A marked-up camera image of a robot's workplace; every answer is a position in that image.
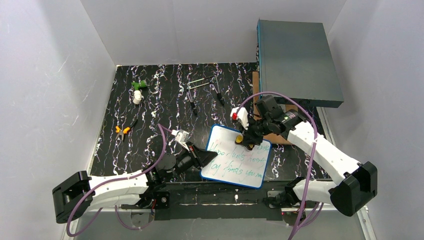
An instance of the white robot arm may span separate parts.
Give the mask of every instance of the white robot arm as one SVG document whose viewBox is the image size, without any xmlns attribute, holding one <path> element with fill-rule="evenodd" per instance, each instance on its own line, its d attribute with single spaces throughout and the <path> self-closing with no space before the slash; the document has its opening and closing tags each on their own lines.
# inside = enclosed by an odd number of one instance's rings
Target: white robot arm
<svg viewBox="0 0 424 240">
<path fill-rule="evenodd" d="M 324 136 L 314 139 L 314 129 L 296 111 L 284 112 L 274 97 L 265 96 L 256 102 L 260 120 L 248 116 L 243 107 L 233 108 L 231 118 L 240 123 L 242 144 L 247 149 L 261 144 L 263 136 L 274 133 L 283 136 L 292 144 L 310 153 L 316 141 L 314 161 L 331 177 L 332 181 L 312 180 L 308 184 L 306 200 L 334 205 L 342 214 L 352 216 L 377 195 L 377 168 L 370 162 L 360 163 L 344 154 Z M 305 179 L 298 177 L 278 197 L 283 202 L 300 202 L 305 189 Z"/>
<path fill-rule="evenodd" d="M 175 136 L 176 142 L 183 147 L 182 152 L 177 156 L 165 154 L 162 160 L 146 174 L 141 174 L 143 171 L 139 170 L 116 176 L 88 176 L 86 171 L 79 171 L 53 188 L 56 222 L 58 224 L 66 223 L 78 201 L 88 191 L 99 185 L 78 207 L 72 220 L 81 217 L 85 212 L 104 207 L 130 205 L 136 208 L 145 208 L 152 203 L 153 199 L 156 200 L 159 197 L 158 190 L 166 185 L 162 182 L 163 179 L 169 180 L 178 177 L 180 173 L 191 167 L 201 169 L 218 155 L 214 151 L 200 149 L 187 141 L 189 136 L 187 131 L 172 130 L 171 133 Z M 158 208 L 160 208 L 159 202 L 155 205 L 155 209 Z"/>
</svg>

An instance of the whiteboard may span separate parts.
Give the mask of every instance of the whiteboard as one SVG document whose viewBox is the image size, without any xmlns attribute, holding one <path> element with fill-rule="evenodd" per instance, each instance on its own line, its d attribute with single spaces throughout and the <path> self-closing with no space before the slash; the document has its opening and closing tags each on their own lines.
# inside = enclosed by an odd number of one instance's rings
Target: whiteboard
<svg viewBox="0 0 424 240">
<path fill-rule="evenodd" d="M 216 156 L 201 171 L 204 179 L 220 181 L 259 189 L 264 181 L 271 143 L 263 140 L 259 146 L 249 151 L 235 143 L 240 132 L 215 124 L 212 126 L 206 150 L 217 152 Z"/>
</svg>

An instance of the pliers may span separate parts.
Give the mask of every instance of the pliers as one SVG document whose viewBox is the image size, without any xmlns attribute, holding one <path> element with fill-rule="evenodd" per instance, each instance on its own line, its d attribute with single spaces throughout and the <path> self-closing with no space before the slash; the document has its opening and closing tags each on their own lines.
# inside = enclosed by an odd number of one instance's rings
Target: pliers
<svg viewBox="0 0 424 240">
<path fill-rule="evenodd" d="M 134 127 L 134 125 L 136 125 L 137 121 L 138 119 L 136 119 L 133 123 L 131 123 L 130 126 L 126 127 L 124 130 L 122 130 L 119 126 L 116 126 L 115 132 L 117 133 L 117 135 L 115 141 L 118 140 L 118 138 L 120 137 L 120 140 L 123 142 L 125 134 L 127 134 Z"/>
</svg>

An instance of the white wall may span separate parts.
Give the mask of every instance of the white wall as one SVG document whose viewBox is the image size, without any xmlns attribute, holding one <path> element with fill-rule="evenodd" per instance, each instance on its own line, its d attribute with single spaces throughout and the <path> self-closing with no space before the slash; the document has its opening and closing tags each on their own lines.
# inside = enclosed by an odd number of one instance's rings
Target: white wall
<svg viewBox="0 0 424 240">
<path fill-rule="evenodd" d="M 347 0 L 328 34 L 345 102 L 329 109 L 339 148 L 378 168 L 378 239 L 424 236 L 424 1 Z"/>
<path fill-rule="evenodd" d="M 52 189 L 87 167 L 116 66 L 79 0 L 0 3 L 1 239 L 59 239 Z"/>
<path fill-rule="evenodd" d="M 256 62 L 258 19 L 330 30 L 346 0 L 81 0 L 117 65 Z"/>
</svg>

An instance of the black surface with white veins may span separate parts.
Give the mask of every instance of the black surface with white veins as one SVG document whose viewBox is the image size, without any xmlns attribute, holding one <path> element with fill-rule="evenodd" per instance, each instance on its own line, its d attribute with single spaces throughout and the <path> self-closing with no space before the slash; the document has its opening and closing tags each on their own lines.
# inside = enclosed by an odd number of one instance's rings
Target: black surface with white veins
<svg viewBox="0 0 424 240">
<path fill-rule="evenodd" d="M 98 139 L 92 164 L 91 175 L 112 176 L 145 169 L 161 153 L 162 137 L 157 124 L 171 130 L 183 129 L 190 133 L 189 140 L 205 148 L 211 126 L 221 124 L 235 127 L 230 119 L 233 107 L 238 106 L 252 94 L 252 72 L 256 63 L 180 64 L 120 66 L 117 68 L 103 126 Z M 209 85 L 193 89 L 191 94 L 198 109 L 198 116 L 192 114 L 187 93 L 187 82 L 216 75 L 225 106 L 217 102 L 215 91 Z M 141 105 L 132 102 L 132 81 L 147 81 L 142 90 L 144 101 Z M 315 108 L 313 114 L 321 134 L 322 125 Z M 124 141 L 115 140 L 115 126 L 128 127 L 135 118 L 138 123 L 125 135 Z M 178 154 L 182 148 L 174 136 L 166 133 L 166 152 Z M 267 162 L 264 181 L 291 180 L 305 176 L 309 157 L 294 145 L 275 145 Z M 316 163 L 313 178 L 328 178 Z M 176 182 L 199 182 L 199 170 L 192 168 L 182 173 Z"/>
</svg>

